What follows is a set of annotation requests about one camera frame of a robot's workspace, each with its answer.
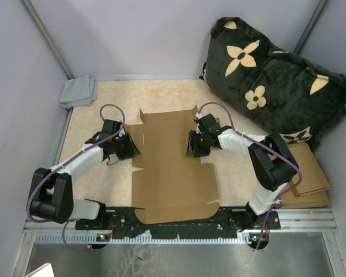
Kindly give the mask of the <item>brown cardboard box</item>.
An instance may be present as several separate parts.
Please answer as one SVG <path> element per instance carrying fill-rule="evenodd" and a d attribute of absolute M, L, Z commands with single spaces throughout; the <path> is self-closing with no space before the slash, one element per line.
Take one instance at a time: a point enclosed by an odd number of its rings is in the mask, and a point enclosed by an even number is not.
<path fill-rule="evenodd" d="M 132 159 L 131 205 L 144 224 L 207 219 L 219 209 L 214 165 L 186 156 L 197 111 L 140 112 L 142 123 L 126 128 L 140 151 Z"/>

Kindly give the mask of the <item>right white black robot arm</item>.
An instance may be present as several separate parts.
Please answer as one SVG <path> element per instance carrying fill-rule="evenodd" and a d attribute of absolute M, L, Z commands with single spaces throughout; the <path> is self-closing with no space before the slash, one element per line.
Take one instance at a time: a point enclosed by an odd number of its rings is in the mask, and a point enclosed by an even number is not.
<path fill-rule="evenodd" d="M 197 130 L 189 132 L 186 156 L 210 155 L 212 148 L 236 151 L 251 159 L 258 186 L 245 210 L 234 215 L 238 231 L 257 229 L 265 224 L 285 186 L 300 173 L 299 166 L 279 134 L 244 134 L 231 126 L 220 126 L 212 114 L 197 113 Z"/>

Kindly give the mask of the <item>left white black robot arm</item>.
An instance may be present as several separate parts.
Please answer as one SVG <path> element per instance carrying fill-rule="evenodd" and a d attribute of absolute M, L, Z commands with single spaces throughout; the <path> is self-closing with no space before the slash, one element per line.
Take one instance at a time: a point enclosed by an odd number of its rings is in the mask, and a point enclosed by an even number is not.
<path fill-rule="evenodd" d="M 88 220 L 96 229 L 107 225 L 108 215 L 102 203 L 73 196 L 73 185 L 91 168 L 115 155 L 118 160 L 140 154 L 124 124 L 105 119 L 101 131 L 94 134 L 78 152 L 49 169 L 38 168 L 32 177 L 27 215 L 33 222 L 65 223 Z"/>

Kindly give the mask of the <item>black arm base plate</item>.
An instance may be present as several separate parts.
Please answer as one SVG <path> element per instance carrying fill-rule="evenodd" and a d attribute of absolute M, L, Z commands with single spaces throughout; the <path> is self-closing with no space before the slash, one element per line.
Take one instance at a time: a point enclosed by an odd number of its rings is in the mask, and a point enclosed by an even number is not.
<path fill-rule="evenodd" d="M 105 230 L 106 234 L 97 236 L 97 242 L 107 242 L 117 239 L 135 239 L 149 232 L 152 239 L 172 241 L 174 239 L 194 241 L 213 239 L 238 239 L 250 235 L 245 242 L 253 249 L 257 243 L 263 249 L 269 242 L 269 231 L 279 230 L 280 221 L 276 211 L 268 218 L 265 215 L 255 216 L 247 207 L 220 207 L 210 218 L 195 219 L 170 223 L 142 223 L 135 215 L 132 207 L 105 207 L 96 219 L 80 219 L 76 221 L 77 230 Z"/>

